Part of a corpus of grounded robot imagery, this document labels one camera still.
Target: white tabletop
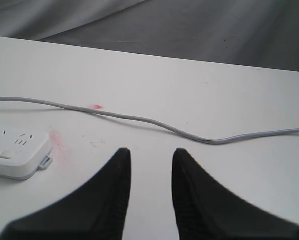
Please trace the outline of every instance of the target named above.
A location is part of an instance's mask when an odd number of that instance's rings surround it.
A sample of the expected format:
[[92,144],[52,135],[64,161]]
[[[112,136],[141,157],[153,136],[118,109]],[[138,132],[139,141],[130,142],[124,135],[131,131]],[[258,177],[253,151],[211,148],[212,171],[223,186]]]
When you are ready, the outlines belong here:
[[[299,128],[299,72],[2,37],[0,97],[100,105],[211,139]],[[146,123],[20,102],[0,102],[2,125],[49,132],[54,162],[26,181],[0,178],[0,232],[82,186],[121,147],[132,154],[125,240],[179,238],[176,148],[238,196],[299,224],[299,135],[204,145]]]

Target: gray cloth background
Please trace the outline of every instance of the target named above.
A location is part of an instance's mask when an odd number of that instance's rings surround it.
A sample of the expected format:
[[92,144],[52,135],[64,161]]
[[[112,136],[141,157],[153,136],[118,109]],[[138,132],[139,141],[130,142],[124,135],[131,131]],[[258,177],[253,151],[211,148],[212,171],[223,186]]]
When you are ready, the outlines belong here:
[[[39,1],[18,2],[25,4]],[[28,9],[23,14],[31,15],[32,18],[23,16],[22,21],[31,27],[14,33],[9,30],[13,34],[3,36],[170,58],[299,71],[299,0],[47,2],[62,9],[61,12],[66,13],[66,23],[72,24],[64,27],[64,15],[53,10],[53,7],[45,10]],[[106,4],[106,11],[98,11],[106,14],[95,17],[95,13],[89,11],[86,16],[82,11],[74,10],[87,2],[89,8],[95,4],[94,12],[96,9],[105,9],[102,6]],[[118,7],[118,3],[125,3],[125,6]],[[49,24],[36,24],[35,21],[26,23],[35,18],[33,16],[37,12],[41,16],[52,16],[48,20]],[[51,30],[51,23],[54,22],[59,25],[57,31]]]

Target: white power strip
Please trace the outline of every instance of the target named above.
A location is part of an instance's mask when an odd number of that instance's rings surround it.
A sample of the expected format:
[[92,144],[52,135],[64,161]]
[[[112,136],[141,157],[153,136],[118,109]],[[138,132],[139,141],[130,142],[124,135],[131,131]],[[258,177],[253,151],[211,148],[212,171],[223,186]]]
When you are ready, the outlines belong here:
[[52,163],[52,141],[45,132],[0,127],[0,176],[26,180]]

